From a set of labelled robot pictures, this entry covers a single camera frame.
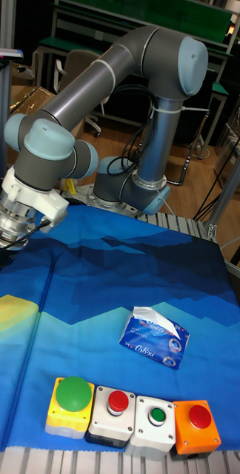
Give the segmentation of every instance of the blue fabric mat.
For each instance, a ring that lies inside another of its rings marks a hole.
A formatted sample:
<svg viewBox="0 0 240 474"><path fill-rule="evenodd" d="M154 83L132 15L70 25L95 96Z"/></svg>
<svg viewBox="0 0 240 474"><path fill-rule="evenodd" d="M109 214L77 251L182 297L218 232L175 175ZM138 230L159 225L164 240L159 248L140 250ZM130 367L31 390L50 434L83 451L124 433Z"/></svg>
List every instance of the blue fabric mat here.
<svg viewBox="0 0 240 474"><path fill-rule="evenodd" d="M0 335L0 447L111 450L44 432L56 377L78 375L171 401L207 399L221 449L240 450L240 309L216 244L71 207L2 270L6 294L39 310ZM133 306L190 332L178 371L118 345Z"/></svg>

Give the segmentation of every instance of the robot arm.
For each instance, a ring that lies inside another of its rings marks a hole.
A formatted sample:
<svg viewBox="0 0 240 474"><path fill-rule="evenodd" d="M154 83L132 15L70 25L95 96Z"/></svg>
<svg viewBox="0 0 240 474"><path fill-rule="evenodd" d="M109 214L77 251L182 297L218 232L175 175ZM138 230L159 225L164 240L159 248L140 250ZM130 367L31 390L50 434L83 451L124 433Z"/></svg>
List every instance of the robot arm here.
<svg viewBox="0 0 240 474"><path fill-rule="evenodd" d="M34 116L15 114L5 127L7 143L19 151L4 178L0 198L0 248L21 242L34 228L37 212L50 223L66 216L67 202L53 190L57 179L90 175L98 165L94 147L75 142L72 130L129 74L149 79L158 98L156 136L138 169L107 172L101 160L94 193L102 201L124 201L143 212L160 208L166 192L164 169L183 101L196 94L207 69L207 50L199 41L165 28L142 27L119 39L101 58Z"/></svg>

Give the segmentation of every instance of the wooden floor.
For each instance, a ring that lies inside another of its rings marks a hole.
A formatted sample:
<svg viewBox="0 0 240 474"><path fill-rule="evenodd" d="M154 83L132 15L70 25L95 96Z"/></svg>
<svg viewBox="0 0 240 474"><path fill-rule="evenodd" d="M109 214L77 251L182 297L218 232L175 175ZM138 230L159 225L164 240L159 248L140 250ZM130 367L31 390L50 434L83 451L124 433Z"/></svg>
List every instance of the wooden floor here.
<svg viewBox="0 0 240 474"><path fill-rule="evenodd" d="M102 128L101 136L94 137L93 129L89 125L85 125L85 131L82 138L92 145L98 151L99 158L105 156L118 156L129 137L134 133L133 127L119 124L116 121L102 121L99 120ZM192 158L187 174L182 186L177 187L171 185L170 196L167 200L173 212L177 216L192 218L196 214L198 208L207 195L212 183L216 178L213 170L213 165L216 161L217 155L212 147L208 148L210 155L198 160ZM165 175L168 179L178 180L184 160L187 156L187 151L183 147L172 147ZM94 182L95 175L82 180L82 184L89 184ZM222 191L220 184L217 182L212 194L210 195L210 202ZM162 212L170 213L164 205ZM240 236L240 195L234 194L224 215L219 222L216 239L219 246ZM222 253L228 261L232 258L234 252L238 248L240 240L226 246Z"/></svg>

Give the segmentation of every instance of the yellow pattern on cloth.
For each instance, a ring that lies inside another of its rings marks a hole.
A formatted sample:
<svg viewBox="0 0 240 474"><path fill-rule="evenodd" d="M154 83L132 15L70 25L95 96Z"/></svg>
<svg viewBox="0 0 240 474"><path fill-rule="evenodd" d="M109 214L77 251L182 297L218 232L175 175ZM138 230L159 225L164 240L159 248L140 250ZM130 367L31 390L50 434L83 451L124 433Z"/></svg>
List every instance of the yellow pattern on cloth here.
<svg viewBox="0 0 240 474"><path fill-rule="evenodd" d="M38 305L31 301L11 295L2 296L0 298L0 332L29 318L38 310Z"/></svg>

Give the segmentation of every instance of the white button box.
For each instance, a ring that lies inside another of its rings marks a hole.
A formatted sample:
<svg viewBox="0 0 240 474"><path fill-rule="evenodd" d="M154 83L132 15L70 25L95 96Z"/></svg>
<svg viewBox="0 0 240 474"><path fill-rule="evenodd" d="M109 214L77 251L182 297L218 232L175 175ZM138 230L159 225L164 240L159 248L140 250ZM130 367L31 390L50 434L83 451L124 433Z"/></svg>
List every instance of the white button box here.
<svg viewBox="0 0 240 474"><path fill-rule="evenodd" d="M160 461L176 442L175 408L170 401L138 396L135 430L126 454Z"/></svg>
<svg viewBox="0 0 240 474"><path fill-rule="evenodd" d="M136 397L133 393L97 387L88 432L102 438L120 440L125 444L134 431L135 406Z"/></svg>

